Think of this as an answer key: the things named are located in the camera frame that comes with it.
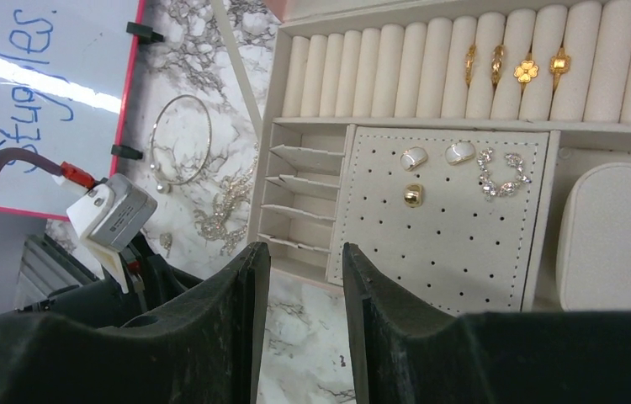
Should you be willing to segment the small gold earring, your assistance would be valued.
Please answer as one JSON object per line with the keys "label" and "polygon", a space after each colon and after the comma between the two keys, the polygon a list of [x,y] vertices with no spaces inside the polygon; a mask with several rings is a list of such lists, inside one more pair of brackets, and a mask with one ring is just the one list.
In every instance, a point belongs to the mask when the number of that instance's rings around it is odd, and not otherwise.
{"label": "small gold earring", "polygon": [[424,188],[419,183],[407,184],[404,193],[403,200],[407,207],[416,208],[422,205],[424,199]]}

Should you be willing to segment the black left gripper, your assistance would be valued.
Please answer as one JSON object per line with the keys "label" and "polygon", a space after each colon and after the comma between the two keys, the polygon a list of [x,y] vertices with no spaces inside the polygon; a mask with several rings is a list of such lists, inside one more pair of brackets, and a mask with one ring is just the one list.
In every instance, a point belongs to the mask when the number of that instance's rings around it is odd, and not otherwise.
{"label": "black left gripper", "polygon": [[119,327],[202,282],[154,252],[142,233],[119,259],[130,281],[126,293],[108,272],[98,278],[51,237],[30,236],[19,282],[39,295],[28,296],[14,311],[55,312],[93,328]]}

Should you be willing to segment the black whiteboard clip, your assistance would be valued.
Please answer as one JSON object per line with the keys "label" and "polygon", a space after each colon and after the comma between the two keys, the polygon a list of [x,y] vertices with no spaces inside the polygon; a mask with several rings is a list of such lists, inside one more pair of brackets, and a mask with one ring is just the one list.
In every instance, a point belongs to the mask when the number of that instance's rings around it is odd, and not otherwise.
{"label": "black whiteboard clip", "polygon": [[156,32],[151,26],[136,22],[128,22],[126,32],[136,37],[141,45],[151,45],[164,41],[164,36]]}
{"label": "black whiteboard clip", "polygon": [[140,161],[144,158],[144,153],[130,146],[114,144],[110,153],[117,158]]}

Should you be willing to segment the white pearl earring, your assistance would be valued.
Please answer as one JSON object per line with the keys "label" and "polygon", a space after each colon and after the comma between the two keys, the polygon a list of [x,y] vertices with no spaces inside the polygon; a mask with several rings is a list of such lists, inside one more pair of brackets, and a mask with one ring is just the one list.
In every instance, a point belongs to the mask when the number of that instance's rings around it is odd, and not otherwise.
{"label": "white pearl earring", "polygon": [[458,165],[467,162],[475,156],[475,146],[469,141],[460,141],[450,145],[445,153],[445,159],[449,165]]}
{"label": "white pearl earring", "polygon": [[414,146],[402,152],[400,165],[405,171],[411,172],[426,162],[427,159],[427,151],[423,147]]}

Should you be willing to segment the white oval watch pillow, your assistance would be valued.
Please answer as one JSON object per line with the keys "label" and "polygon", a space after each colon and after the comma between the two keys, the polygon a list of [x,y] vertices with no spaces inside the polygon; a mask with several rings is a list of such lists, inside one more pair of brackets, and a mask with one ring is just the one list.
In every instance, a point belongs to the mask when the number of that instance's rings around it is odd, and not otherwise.
{"label": "white oval watch pillow", "polygon": [[631,164],[582,174],[565,203],[556,256],[565,311],[631,311]]}

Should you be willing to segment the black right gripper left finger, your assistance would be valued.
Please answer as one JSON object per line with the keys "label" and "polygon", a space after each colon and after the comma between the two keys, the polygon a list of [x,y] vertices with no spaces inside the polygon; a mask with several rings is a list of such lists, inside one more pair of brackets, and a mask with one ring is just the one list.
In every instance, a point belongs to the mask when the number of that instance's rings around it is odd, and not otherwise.
{"label": "black right gripper left finger", "polygon": [[253,403],[271,256],[222,270],[122,327],[0,315],[0,403]]}

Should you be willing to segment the pink jewelry box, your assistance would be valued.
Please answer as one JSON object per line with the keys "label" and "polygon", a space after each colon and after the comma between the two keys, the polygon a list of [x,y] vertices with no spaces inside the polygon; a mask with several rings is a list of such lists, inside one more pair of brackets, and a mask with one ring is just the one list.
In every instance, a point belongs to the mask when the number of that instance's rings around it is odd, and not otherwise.
{"label": "pink jewelry box", "polygon": [[271,1],[247,228],[451,315],[631,310],[631,1]]}

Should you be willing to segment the small silver drop earring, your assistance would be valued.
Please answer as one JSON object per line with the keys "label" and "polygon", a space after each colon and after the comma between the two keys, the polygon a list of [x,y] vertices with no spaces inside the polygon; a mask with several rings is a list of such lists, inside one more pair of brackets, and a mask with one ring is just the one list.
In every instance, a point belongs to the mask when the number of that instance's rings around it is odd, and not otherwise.
{"label": "small silver drop earring", "polygon": [[159,236],[159,243],[162,246],[162,248],[164,249],[164,257],[165,258],[169,258],[170,257],[170,253],[172,251],[172,245],[173,245],[173,237],[172,234],[170,232],[163,232],[160,236]]}

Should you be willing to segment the pink-framed whiteboard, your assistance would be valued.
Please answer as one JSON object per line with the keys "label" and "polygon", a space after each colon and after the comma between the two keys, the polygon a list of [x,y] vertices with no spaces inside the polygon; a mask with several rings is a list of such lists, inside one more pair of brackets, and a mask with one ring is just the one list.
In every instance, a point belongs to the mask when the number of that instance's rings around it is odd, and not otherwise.
{"label": "pink-framed whiteboard", "polygon": [[0,151],[114,174],[142,1],[0,1]]}

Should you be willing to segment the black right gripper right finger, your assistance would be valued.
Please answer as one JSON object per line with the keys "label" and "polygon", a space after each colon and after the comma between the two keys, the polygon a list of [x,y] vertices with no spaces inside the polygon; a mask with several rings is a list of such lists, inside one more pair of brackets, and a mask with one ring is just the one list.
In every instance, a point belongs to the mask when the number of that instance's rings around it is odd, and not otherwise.
{"label": "black right gripper right finger", "polygon": [[631,311],[450,316],[342,249],[359,403],[631,403]]}

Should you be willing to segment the rhinestone earring in box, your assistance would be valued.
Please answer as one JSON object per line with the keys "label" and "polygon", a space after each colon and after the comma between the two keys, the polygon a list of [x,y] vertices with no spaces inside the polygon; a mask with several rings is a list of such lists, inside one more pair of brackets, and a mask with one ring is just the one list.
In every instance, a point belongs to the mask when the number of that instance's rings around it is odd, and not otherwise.
{"label": "rhinestone earring in box", "polygon": [[526,170],[525,161],[519,153],[506,152],[503,160],[491,168],[496,153],[491,147],[479,152],[476,163],[480,170],[478,185],[487,202],[497,198],[509,198],[533,181]]}

